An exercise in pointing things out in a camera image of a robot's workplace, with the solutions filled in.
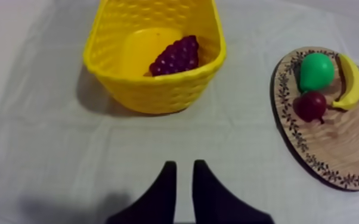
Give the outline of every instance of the round wooden board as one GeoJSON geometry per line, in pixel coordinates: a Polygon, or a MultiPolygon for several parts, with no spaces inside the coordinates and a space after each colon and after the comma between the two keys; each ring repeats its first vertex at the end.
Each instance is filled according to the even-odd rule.
{"type": "Polygon", "coordinates": [[[321,93],[327,104],[339,98],[345,89],[338,53],[326,48],[305,47],[287,54],[278,64],[272,79],[273,110],[284,130],[284,138],[319,177],[336,187],[359,191],[359,103],[349,111],[328,108],[323,120],[306,123],[294,112],[292,104],[300,96],[296,78],[307,54],[328,55],[335,66],[335,79],[321,93]]]}

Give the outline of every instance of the plastic banana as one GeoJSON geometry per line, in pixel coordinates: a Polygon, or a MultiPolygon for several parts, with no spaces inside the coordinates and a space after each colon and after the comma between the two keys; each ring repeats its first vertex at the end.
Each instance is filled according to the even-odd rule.
{"type": "Polygon", "coordinates": [[[339,54],[346,89],[339,101],[333,101],[332,106],[344,110],[354,108],[359,101],[359,68],[348,56],[339,54]]]}

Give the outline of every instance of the yellow basket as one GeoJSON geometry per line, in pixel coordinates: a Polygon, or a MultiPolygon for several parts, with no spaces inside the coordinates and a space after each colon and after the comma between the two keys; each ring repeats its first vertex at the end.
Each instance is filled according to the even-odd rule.
{"type": "Polygon", "coordinates": [[[183,110],[225,59],[214,0],[101,0],[83,57],[88,70],[124,106],[148,114],[183,110]],[[199,67],[147,76],[157,56],[187,35],[197,37],[199,67]]]}

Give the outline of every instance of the white cloth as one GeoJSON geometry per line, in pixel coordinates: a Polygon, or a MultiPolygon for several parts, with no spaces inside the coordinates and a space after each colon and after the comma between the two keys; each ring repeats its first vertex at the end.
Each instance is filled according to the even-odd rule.
{"type": "Polygon", "coordinates": [[[0,0],[0,224],[101,223],[139,198],[166,160],[178,165],[175,220],[192,222],[199,158],[277,224],[359,223],[359,192],[331,189],[294,160],[269,96],[275,65],[295,48],[323,46],[359,64],[355,1],[305,7],[218,0],[227,60],[194,105],[162,117],[127,112],[83,69],[97,1],[6,2],[0,0]]]}

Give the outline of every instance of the plastic fruit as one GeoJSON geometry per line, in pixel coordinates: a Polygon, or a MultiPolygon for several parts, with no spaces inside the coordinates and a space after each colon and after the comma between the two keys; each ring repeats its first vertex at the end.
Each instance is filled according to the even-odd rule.
{"type": "Polygon", "coordinates": [[[326,109],[326,98],[316,91],[303,94],[295,101],[294,105],[295,113],[306,122],[319,119],[323,123],[322,116],[326,109]]]}
{"type": "Polygon", "coordinates": [[[196,69],[199,65],[195,36],[186,36],[169,45],[149,67],[152,76],[173,74],[196,69]]]}
{"type": "Polygon", "coordinates": [[[302,92],[316,91],[329,86],[334,80],[334,65],[325,54],[313,53],[301,65],[299,87],[302,92]]]}
{"type": "Polygon", "coordinates": [[[354,108],[359,101],[359,68],[348,56],[339,54],[338,57],[341,61],[346,89],[339,101],[333,101],[332,106],[350,110],[354,108]]]}

